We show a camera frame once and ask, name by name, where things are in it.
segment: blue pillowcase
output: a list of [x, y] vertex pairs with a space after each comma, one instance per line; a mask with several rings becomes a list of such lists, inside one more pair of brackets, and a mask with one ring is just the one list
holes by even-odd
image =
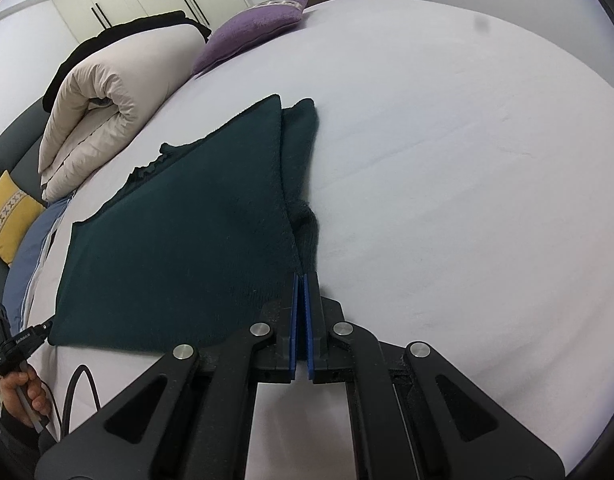
[[71, 195], [54, 202], [36, 219], [24, 235], [14, 261], [11, 262], [2, 293], [2, 304], [7, 311], [12, 334], [17, 334], [22, 328], [24, 297], [39, 264], [44, 241], [54, 222], [64, 213], [69, 200]]

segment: human hand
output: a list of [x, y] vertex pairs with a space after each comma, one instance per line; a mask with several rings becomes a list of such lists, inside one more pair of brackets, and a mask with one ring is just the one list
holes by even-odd
[[25, 426], [32, 428], [34, 424], [26, 414], [16, 393], [17, 386], [20, 386], [23, 391], [26, 388], [27, 395], [32, 401], [31, 406], [36, 412], [49, 416], [52, 412], [52, 405], [47, 399], [47, 393], [40, 383], [36, 370], [29, 365], [27, 365], [26, 372], [10, 372], [0, 380], [0, 396], [5, 409]]

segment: knit fabric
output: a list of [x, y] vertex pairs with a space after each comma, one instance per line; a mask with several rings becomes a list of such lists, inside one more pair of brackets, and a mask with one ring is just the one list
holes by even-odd
[[315, 269], [301, 199], [311, 99], [270, 96], [213, 134], [136, 168], [74, 224], [50, 343], [134, 351], [209, 346], [255, 321], [289, 272]]

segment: door handle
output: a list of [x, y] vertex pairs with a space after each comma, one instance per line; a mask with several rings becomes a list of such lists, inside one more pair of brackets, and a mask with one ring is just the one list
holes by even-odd
[[94, 7], [91, 7], [91, 12], [94, 13], [94, 16], [98, 20], [98, 23], [103, 26], [103, 30], [106, 30], [106, 25], [104, 24], [103, 20], [100, 19], [100, 16], [98, 16], [98, 13], [96, 12], [96, 9]]
[[111, 27], [112, 27], [112, 24], [111, 24], [111, 22], [109, 21], [109, 18], [108, 18], [108, 17], [106, 17], [106, 16], [104, 15], [103, 9], [101, 9], [101, 8], [100, 8], [100, 6], [99, 6], [98, 4], [94, 4], [94, 5], [95, 5], [95, 6], [98, 8], [98, 10], [100, 11], [100, 14], [102, 14], [102, 16], [103, 16], [104, 20], [105, 20], [105, 21], [106, 21], [106, 22], [109, 24], [109, 28], [111, 28]]

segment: beige comforter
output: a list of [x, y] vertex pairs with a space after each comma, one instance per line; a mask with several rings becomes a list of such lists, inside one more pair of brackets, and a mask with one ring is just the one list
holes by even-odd
[[76, 65], [40, 142], [42, 197], [66, 196], [126, 147], [189, 79], [204, 46], [196, 27], [173, 25], [124, 38]]

